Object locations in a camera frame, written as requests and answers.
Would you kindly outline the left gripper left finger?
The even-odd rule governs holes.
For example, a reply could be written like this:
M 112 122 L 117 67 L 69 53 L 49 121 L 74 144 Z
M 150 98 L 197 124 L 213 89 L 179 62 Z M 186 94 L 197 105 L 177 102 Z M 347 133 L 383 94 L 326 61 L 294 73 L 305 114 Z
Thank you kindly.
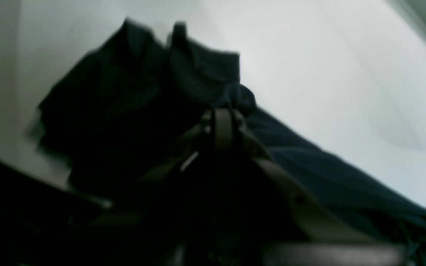
M 187 168 L 208 149 L 211 118 L 167 146 L 148 170 L 112 198 L 70 218 L 73 259 L 85 266 L 174 265 L 180 248 Z

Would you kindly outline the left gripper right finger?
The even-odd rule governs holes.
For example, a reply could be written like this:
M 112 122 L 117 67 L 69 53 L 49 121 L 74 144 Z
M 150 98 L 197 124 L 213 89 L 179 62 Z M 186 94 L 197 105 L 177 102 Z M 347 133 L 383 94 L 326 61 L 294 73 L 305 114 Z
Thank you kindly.
M 277 242 L 261 249 L 264 266 L 406 266 L 402 246 L 382 243 L 340 221 L 283 168 L 249 131 L 236 110 L 213 110 L 213 146 L 220 156 L 239 152 L 260 170 L 286 203 L 307 241 Z

